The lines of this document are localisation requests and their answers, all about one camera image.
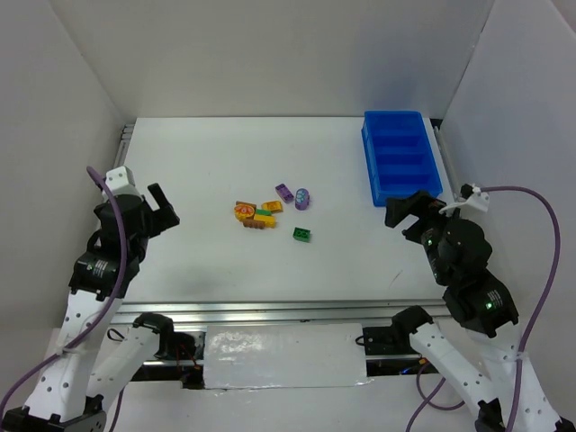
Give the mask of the yellow round orange-print lego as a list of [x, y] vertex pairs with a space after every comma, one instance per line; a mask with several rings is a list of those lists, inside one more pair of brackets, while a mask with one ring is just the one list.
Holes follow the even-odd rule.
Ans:
[[234, 207], [234, 215], [238, 221], [252, 220], [256, 214], [256, 208], [248, 204], [237, 204]]

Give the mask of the green curved lego brick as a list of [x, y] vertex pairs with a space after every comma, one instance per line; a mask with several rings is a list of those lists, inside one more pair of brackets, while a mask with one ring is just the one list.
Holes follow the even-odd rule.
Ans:
[[255, 209], [255, 215], [261, 215], [261, 216], [272, 216], [272, 212], [269, 210], [265, 210], [265, 209]]

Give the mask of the long brown lego plate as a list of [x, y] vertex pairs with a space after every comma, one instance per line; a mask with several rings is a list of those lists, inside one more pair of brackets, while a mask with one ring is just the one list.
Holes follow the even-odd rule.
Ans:
[[242, 224], [245, 228], [251, 228], [251, 229], [263, 230], [266, 227], [266, 223], [262, 220], [247, 219], [243, 220]]

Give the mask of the yellow lego brick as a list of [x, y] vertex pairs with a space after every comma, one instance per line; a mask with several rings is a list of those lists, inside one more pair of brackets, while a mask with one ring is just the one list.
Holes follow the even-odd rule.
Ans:
[[257, 223], [258, 226], [265, 228], [273, 229], [276, 225], [275, 217], [272, 215], [256, 214], [253, 220]]

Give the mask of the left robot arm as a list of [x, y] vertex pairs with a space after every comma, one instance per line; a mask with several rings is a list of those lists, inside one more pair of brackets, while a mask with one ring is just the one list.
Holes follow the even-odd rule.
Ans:
[[59, 346], [34, 368], [39, 381], [21, 407], [8, 409], [1, 403], [3, 431], [102, 431], [133, 375], [152, 356], [167, 353], [173, 321], [144, 312], [115, 350], [96, 362], [149, 240], [180, 222], [159, 184], [149, 185], [148, 191], [155, 210], [137, 193], [121, 192], [113, 202], [95, 207], [100, 227], [74, 264]]

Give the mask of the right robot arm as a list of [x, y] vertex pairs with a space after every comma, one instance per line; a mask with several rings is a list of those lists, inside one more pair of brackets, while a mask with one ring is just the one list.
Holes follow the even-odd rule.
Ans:
[[527, 340], [551, 291], [559, 264], [559, 223], [551, 204], [541, 203], [553, 224], [555, 250], [550, 274], [525, 326], [509, 289], [488, 269], [492, 247], [482, 228], [461, 217], [465, 207], [486, 212], [491, 188], [466, 184], [460, 198], [445, 203], [425, 191], [386, 201], [389, 228], [408, 216], [416, 221], [402, 234], [421, 245], [451, 318], [478, 347], [481, 372], [447, 339], [420, 306], [397, 313], [388, 327], [364, 328], [355, 343], [367, 355], [411, 349], [449, 383], [472, 414], [477, 431], [573, 431], [574, 424], [552, 406], [526, 351]]

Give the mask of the blue compartment bin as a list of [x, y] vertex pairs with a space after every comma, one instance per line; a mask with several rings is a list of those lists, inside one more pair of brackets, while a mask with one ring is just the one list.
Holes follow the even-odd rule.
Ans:
[[422, 115], [415, 111], [367, 111], [361, 129], [373, 205], [424, 190], [443, 192]]

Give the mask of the purple round flower lego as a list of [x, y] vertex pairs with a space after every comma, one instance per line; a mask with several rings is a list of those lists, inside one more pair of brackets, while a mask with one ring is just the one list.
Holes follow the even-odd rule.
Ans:
[[299, 211], [306, 210], [310, 205], [310, 201], [311, 201], [311, 195], [306, 188], [300, 188], [296, 191], [294, 204], [297, 210]]

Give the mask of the purple rectangular lego brick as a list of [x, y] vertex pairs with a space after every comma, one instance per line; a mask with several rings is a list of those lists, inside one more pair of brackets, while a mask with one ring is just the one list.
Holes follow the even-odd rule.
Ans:
[[275, 191], [285, 203], [291, 203], [294, 200], [294, 195], [285, 184], [277, 185]]

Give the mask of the small yellow sloped lego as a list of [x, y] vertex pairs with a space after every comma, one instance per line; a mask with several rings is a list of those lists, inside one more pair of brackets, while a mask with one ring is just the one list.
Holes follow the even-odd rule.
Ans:
[[278, 213], [284, 210], [283, 205], [280, 201], [264, 202], [262, 204], [262, 209], [265, 211], [269, 211], [271, 213]]

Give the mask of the white taped panel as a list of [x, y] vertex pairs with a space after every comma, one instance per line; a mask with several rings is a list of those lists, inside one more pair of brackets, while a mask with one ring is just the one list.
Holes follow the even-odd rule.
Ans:
[[370, 382], [356, 323], [210, 326], [203, 355], [208, 389], [354, 387]]

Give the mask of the aluminium front rail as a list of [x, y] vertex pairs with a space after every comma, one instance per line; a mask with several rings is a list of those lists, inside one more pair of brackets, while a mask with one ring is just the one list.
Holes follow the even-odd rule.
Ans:
[[421, 306], [434, 318], [449, 315], [437, 300], [391, 301], [271, 301], [146, 303], [126, 302], [112, 319], [114, 325], [133, 322], [140, 314], [151, 312], [166, 316], [177, 325], [275, 324], [281, 322], [321, 322], [387, 320], [411, 306]]

